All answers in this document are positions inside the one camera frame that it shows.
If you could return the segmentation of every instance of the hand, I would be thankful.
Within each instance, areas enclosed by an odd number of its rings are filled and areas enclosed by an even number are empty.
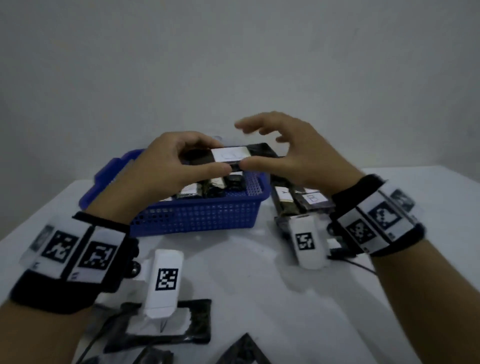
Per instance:
[[[240,162],[243,170],[254,170],[285,177],[301,187],[319,189],[331,196],[343,191],[364,175],[344,159],[307,122],[282,112],[263,112],[235,123],[237,129],[261,135],[279,132],[279,143],[290,143],[284,158],[248,157]]]
[[[188,184],[224,177],[227,163],[182,165],[179,155],[190,149],[222,148],[216,139],[199,132],[164,133],[88,207],[88,213],[129,223],[152,203],[170,197]]]

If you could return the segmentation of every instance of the forearm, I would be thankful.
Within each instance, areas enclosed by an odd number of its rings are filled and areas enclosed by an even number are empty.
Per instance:
[[[5,302],[0,307],[0,363],[70,363],[89,313],[87,308],[57,315]]]
[[[372,262],[424,364],[480,363],[480,293],[429,241]]]

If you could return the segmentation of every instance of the person's left hand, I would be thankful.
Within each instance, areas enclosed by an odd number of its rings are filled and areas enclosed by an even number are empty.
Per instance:
[[[91,203],[87,212],[128,223],[148,205],[180,192],[188,184],[227,176],[232,172],[227,163],[186,166],[179,159],[190,149],[222,147],[218,140],[199,132],[163,133]],[[118,216],[112,215],[115,209],[120,210]]]

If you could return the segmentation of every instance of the person's right hand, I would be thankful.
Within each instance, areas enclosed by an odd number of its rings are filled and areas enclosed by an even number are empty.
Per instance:
[[[261,135],[279,132],[279,143],[289,143],[284,158],[248,157],[240,162],[242,170],[253,170],[285,177],[296,185],[319,189],[331,196],[343,191],[364,176],[343,158],[307,122],[282,112],[263,112],[235,123],[237,129]]]

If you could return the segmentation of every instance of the black cable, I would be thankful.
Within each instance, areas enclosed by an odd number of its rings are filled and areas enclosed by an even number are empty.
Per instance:
[[[373,269],[370,269],[366,266],[363,266],[362,264],[358,264],[357,262],[352,262],[351,260],[348,260],[348,259],[345,259],[345,258],[332,258],[330,256],[328,256],[327,258],[330,259],[330,260],[341,260],[342,262],[347,262],[347,263],[353,264],[354,266],[363,268],[363,269],[369,271],[370,273],[378,276],[377,272],[375,272]]]

